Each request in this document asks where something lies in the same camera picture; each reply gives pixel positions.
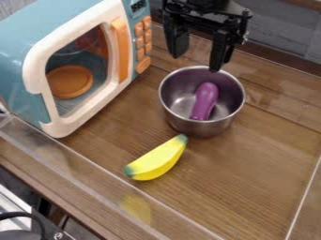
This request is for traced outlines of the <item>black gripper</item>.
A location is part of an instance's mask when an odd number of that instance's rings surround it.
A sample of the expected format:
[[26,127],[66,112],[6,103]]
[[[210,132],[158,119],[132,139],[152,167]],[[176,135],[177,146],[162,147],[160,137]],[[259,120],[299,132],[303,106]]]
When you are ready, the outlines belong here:
[[233,44],[249,39],[253,13],[234,0],[162,0],[164,28],[170,55],[181,57],[190,47],[190,29],[213,34],[210,71],[229,63]]

